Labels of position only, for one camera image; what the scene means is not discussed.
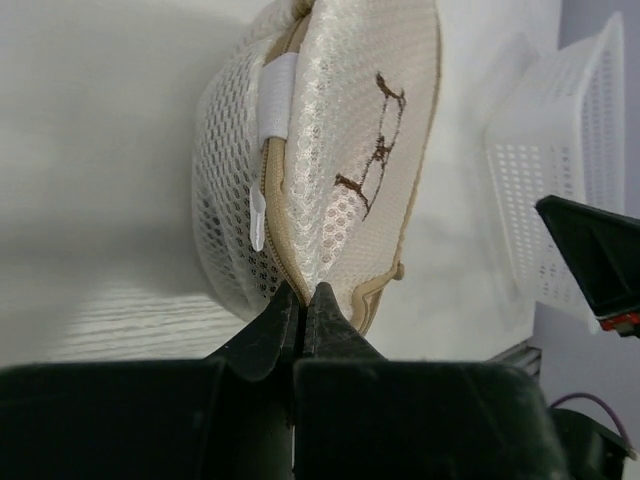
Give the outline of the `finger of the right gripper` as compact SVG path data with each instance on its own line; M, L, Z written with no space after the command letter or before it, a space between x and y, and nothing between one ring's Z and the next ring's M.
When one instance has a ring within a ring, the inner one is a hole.
M536 203L602 330L639 336L639 220L558 196Z

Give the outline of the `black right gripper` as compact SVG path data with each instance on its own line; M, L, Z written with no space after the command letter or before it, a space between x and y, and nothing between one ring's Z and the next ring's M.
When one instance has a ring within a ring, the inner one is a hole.
M573 479L623 477L628 447L618 434L576 411L551 409L550 413Z

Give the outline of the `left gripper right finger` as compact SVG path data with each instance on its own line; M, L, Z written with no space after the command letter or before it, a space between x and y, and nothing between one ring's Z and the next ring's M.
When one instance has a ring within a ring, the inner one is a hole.
M328 284L293 367L299 479L566 479L538 385L493 362L391 361Z

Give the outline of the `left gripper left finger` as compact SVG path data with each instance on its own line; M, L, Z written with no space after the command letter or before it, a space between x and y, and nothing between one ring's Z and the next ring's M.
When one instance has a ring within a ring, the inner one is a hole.
M299 302L267 308L199 359L1 371L5 479L288 479L287 357Z

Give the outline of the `white mesh laundry bag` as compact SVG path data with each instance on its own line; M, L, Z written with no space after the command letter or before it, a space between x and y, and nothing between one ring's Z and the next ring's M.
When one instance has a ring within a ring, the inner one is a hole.
M440 83L433 1L274 1L197 107L194 239L214 297L261 313L331 286L366 332L403 275Z

